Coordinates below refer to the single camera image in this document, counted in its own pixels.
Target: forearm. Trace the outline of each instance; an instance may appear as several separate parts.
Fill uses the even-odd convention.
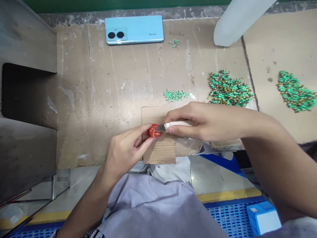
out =
[[[96,228],[105,214],[113,184],[107,184],[101,167],[92,184],[79,200],[57,238],[79,238]]]
[[[259,182],[283,210],[317,218],[317,164],[278,122],[264,117],[254,134],[242,139]]]

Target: fingernail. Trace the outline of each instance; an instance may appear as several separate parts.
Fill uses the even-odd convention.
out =
[[[170,127],[170,128],[167,129],[167,131],[168,131],[168,133],[173,134],[173,133],[174,133],[174,128],[173,128],[173,127]]]

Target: blue plastic crate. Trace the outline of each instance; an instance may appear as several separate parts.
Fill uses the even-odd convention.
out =
[[[252,238],[252,229],[246,207],[265,201],[264,197],[253,197],[204,204],[213,218],[232,238]]]
[[[15,231],[14,234],[10,235],[10,238],[50,238],[54,231],[61,228],[64,224],[61,222],[39,224],[39,225],[29,225],[22,227]]]

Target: pile of green components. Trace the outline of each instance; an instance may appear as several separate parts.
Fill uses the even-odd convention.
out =
[[[211,72],[208,79],[211,87],[209,103],[245,107],[254,96],[250,87],[242,83],[242,78],[230,78],[229,71]]]
[[[170,44],[174,44],[173,48],[176,48],[176,46],[180,45],[181,43],[175,39],[175,40],[172,40]]]
[[[280,71],[277,87],[284,102],[295,112],[310,111],[316,105],[316,92],[301,85],[292,73]]]
[[[183,100],[183,98],[188,98],[188,93],[185,91],[168,91],[166,89],[164,96],[166,101],[179,101]]]

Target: cardboard piece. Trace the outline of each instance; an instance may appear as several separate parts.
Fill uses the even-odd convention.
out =
[[[147,123],[164,123],[171,106],[142,107],[142,125]],[[142,135],[143,141],[149,137],[146,132]],[[143,155],[144,164],[176,164],[175,136],[162,132]]]
[[[317,106],[295,113],[277,89],[279,71],[317,91],[317,9],[262,16],[244,34],[259,110],[278,120],[298,143],[317,139]]]

